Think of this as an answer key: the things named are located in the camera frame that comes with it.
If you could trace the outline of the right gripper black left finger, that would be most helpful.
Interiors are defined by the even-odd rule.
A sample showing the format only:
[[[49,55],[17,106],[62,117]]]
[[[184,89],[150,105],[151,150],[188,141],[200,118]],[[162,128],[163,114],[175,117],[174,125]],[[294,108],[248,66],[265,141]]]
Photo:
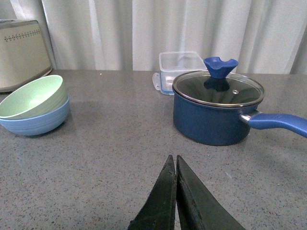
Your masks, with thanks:
[[[169,155],[137,216],[128,226],[129,230],[173,230],[177,194],[177,176],[174,159]]]

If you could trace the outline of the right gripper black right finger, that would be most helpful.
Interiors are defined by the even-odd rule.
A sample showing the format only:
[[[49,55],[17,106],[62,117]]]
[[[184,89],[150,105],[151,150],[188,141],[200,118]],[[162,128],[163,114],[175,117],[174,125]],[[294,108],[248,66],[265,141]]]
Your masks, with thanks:
[[[183,230],[243,230],[184,159],[177,156],[177,209]]]

